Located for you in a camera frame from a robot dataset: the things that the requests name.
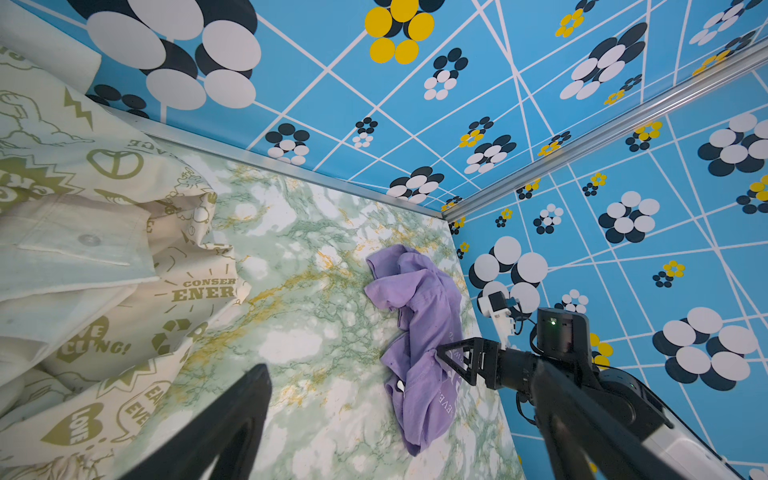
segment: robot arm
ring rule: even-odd
[[[446,354],[458,349],[454,358],[464,365]],[[480,375],[488,388],[516,390],[518,401],[535,406],[528,421],[544,436],[558,480],[594,478],[585,453],[608,478],[743,480],[642,382],[592,364],[586,316],[538,309],[531,349],[474,338],[440,346],[437,355],[470,385]]]
[[[518,320],[525,321],[525,317],[521,318],[520,315],[522,314],[515,308],[517,305],[517,300],[514,298],[507,299],[501,292],[494,292],[488,296],[478,298],[480,312],[493,320],[493,326],[496,328],[498,338],[505,348],[511,346],[509,337],[518,334],[518,332],[515,332]]]

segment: recycling symbol print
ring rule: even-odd
[[[154,348],[155,352],[157,352],[158,355],[165,355],[166,353],[170,353],[170,340],[168,334],[174,332],[186,332],[190,329],[191,325],[192,322],[190,322],[188,319],[168,320],[165,325],[163,325],[163,330],[168,333],[155,333],[152,337],[152,347]],[[197,339],[199,339],[203,333],[205,333],[207,328],[208,322],[202,322],[197,326],[196,329],[189,332],[186,336],[194,341],[197,341]]]

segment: cable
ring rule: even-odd
[[[523,326],[525,325],[525,320],[531,320],[531,313],[523,313],[522,305],[520,302],[515,299],[515,305],[510,308],[510,311],[514,311],[515,313],[519,313],[519,315],[514,315],[512,319],[515,321],[515,335],[520,335],[523,332]],[[520,329],[517,328],[517,324],[520,322]]]
[[[531,329],[531,335],[528,338],[528,343],[531,345],[531,350],[533,353],[539,355],[539,356],[546,356],[544,352],[542,352],[536,345],[533,343],[533,339],[536,338],[536,329]]]
[[[536,421],[534,421],[534,420],[531,420],[530,418],[528,418],[527,416],[525,416],[525,414],[523,413],[523,408],[522,408],[522,405],[520,405],[520,392],[518,392],[518,394],[517,394],[517,395],[515,395],[515,403],[517,403],[517,405],[518,405],[518,412],[520,413],[520,416],[521,416],[522,418],[524,418],[526,421],[528,421],[528,423],[530,423],[530,424],[531,424],[531,425],[533,425],[534,427],[538,427],[538,425],[536,425]]]

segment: shirt button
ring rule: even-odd
[[[86,247],[98,247],[101,245],[101,238],[91,235],[90,233],[83,233],[78,237],[78,241]]]

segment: cream printed fabric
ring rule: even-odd
[[[216,200],[149,137],[0,46],[0,270],[24,286],[0,301],[0,388],[18,396],[0,416],[1,479],[109,478],[195,340],[250,292],[231,247],[207,240]]]

